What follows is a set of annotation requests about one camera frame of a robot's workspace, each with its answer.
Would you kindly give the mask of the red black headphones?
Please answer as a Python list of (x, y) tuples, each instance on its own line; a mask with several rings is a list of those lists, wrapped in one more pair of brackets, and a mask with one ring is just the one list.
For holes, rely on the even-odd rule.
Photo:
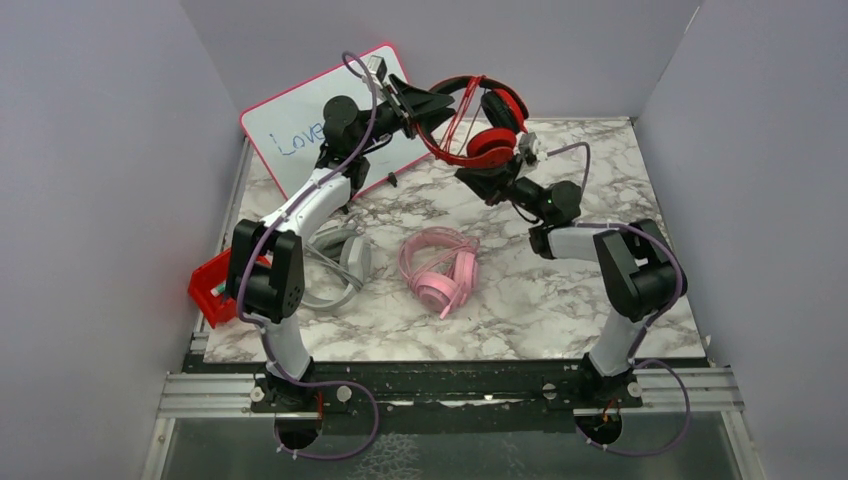
[(480, 107), (490, 127), (470, 137), (465, 155), (452, 154), (448, 146), (442, 146), (433, 138), (432, 131), (437, 127), (435, 123), (418, 122), (417, 131), (422, 142), (437, 159), (461, 168), (486, 169), (500, 167), (513, 158), (518, 135), (528, 131), (525, 121), (529, 118), (529, 111), (511, 87), (485, 75), (464, 75), (442, 80), (428, 91), (448, 98), (461, 91), (461, 106), (466, 111), (473, 93), (479, 88), (485, 90), (480, 98)]

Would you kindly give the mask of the pink headphones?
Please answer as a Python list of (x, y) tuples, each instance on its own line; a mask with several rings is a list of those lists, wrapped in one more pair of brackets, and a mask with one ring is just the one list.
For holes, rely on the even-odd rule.
[[(414, 256), (428, 247), (441, 251), (415, 267)], [(424, 228), (408, 237), (397, 254), (407, 287), (440, 319), (463, 306), (478, 284), (480, 239), (447, 227)]]

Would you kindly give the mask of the grey white headphones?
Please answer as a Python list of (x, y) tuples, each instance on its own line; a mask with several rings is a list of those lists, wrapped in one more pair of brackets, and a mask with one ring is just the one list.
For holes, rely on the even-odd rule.
[(362, 290), (371, 274), (371, 244), (355, 226), (341, 224), (319, 230), (304, 246), (304, 254), (329, 268), (345, 284), (342, 295), (335, 299), (305, 292), (301, 305), (314, 311), (329, 312), (344, 306)]

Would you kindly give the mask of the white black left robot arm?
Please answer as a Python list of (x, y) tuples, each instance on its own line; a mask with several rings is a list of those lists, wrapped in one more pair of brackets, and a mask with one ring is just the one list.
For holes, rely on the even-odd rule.
[(366, 110), (345, 95), (324, 104), (324, 141), (303, 186), (262, 220), (238, 222), (232, 234), (226, 293), (238, 318), (259, 330), (267, 369), (280, 378), (276, 396), (294, 411), (310, 405), (315, 387), (305, 377), (311, 357), (297, 318), (305, 295), (305, 242), (362, 189), (366, 149), (398, 131), (414, 138), (424, 121), (453, 112), (451, 95), (414, 87), (394, 74), (384, 81), (367, 75), (366, 85)]

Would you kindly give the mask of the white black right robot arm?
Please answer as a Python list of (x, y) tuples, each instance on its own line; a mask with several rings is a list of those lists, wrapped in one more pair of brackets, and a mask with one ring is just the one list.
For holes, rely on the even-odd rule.
[(648, 328), (688, 289), (682, 265), (658, 224), (652, 219), (580, 222), (579, 185), (560, 181), (543, 187), (512, 167), (461, 168), (455, 176), (486, 204), (509, 202), (535, 216), (538, 223), (528, 233), (536, 255), (598, 264), (611, 310), (576, 384), (585, 404), (604, 405), (616, 395), (615, 377), (632, 370)]

